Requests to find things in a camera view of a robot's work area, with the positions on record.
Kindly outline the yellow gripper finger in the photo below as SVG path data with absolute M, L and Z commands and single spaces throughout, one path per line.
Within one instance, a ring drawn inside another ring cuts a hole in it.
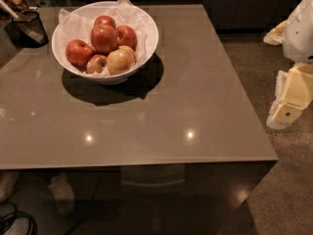
M 295 105 L 276 99 L 270 108 L 266 124 L 271 129 L 283 130 L 290 127 L 302 114 Z

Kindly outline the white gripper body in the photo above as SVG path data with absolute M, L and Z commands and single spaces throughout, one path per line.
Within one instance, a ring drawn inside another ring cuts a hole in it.
M 313 100 L 313 66 L 296 63 L 289 71 L 280 70 L 275 96 L 281 104 L 306 109 Z

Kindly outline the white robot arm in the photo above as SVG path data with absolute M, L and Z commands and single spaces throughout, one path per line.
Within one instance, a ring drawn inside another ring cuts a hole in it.
M 284 56 L 293 61 L 291 69 L 278 72 L 276 99 L 266 121 L 268 127 L 281 130 L 291 126 L 313 102 L 313 0 L 301 0 L 263 41 L 281 45 Z

